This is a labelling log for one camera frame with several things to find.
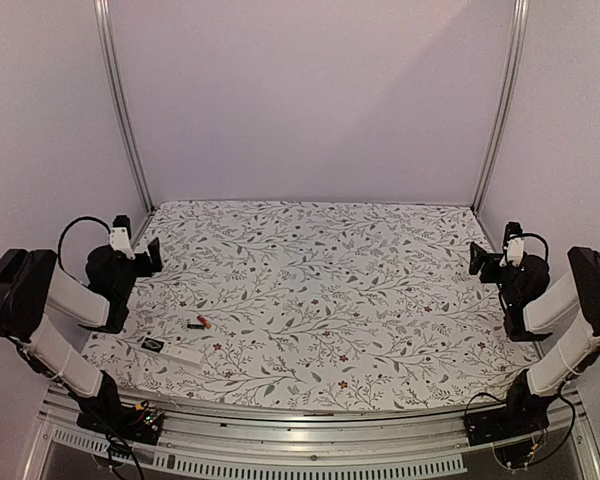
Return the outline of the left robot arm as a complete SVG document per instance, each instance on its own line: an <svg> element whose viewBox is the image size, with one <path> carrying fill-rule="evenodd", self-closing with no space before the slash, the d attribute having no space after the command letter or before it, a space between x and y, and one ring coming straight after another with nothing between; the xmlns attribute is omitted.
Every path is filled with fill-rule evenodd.
<svg viewBox="0 0 600 480"><path fill-rule="evenodd" d="M0 259L0 337L14 343L35 372L64 386L106 433L121 433L131 410L121 403L116 382L76 350L47 311L96 333L118 334L137 279L161 270L157 240L141 253L96 248L87 258L87 285L67 274L51 250L10 249Z"/></svg>

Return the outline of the red AAA battery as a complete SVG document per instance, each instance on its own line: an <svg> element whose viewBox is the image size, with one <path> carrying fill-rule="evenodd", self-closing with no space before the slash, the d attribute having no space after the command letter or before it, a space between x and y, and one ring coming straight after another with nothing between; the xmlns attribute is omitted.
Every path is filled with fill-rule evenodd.
<svg viewBox="0 0 600 480"><path fill-rule="evenodd" d="M211 328L211 323L210 323L210 322L209 322L209 321L208 321L206 318L204 318L203 316L201 316L201 315L198 315L198 316L197 316L197 320L198 320L198 322L199 322L199 323L200 323L202 326L204 326L206 329L210 329L210 328Z"/></svg>

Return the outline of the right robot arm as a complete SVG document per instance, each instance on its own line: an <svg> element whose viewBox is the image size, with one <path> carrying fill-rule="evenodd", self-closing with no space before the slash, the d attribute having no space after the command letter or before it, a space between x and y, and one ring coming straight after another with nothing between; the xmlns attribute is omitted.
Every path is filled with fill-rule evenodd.
<svg viewBox="0 0 600 480"><path fill-rule="evenodd" d="M526 252L522 236L507 240L500 253L475 242L469 251L469 273L497 287L509 340L547 340L558 323L572 317L547 353L508 387L496 422L504 435L517 436L544 417L564 385L600 355L600 250L572 247L567 252L570 269L555 281L548 256Z"/></svg>

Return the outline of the white remote control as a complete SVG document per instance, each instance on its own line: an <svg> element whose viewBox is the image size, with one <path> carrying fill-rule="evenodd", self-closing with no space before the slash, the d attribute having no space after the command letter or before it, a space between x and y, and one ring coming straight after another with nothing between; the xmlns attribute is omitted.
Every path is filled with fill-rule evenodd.
<svg viewBox="0 0 600 480"><path fill-rule="evenodd" d="M140 347L146 352L157 354L164 359L182 365L193 368L200 368L202 365L202 355L199 352L174 345L171 342L145 337Z"/></svg>

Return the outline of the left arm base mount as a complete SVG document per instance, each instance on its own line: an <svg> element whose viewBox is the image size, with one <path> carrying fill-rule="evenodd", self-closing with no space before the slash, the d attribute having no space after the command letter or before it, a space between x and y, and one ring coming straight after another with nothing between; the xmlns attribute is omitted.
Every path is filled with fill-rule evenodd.
<svg viewBox="0 0 600 480"><path fill-rule="evenodd" d="M158 444L163 422L163 412L147 401L135 406L81 406L77 418L83 429L153 446Z"/></svg>

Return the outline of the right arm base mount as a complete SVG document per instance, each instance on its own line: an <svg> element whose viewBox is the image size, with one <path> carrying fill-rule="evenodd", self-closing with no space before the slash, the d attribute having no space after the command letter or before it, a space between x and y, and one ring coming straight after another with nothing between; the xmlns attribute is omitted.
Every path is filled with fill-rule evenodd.
<svg viewBox="0 0 600 480"><path fill-rule="evenodd" d="M543 411L514 412L507 407L467 413L463 423L471 446L540 432L549 426Z"/></svg>

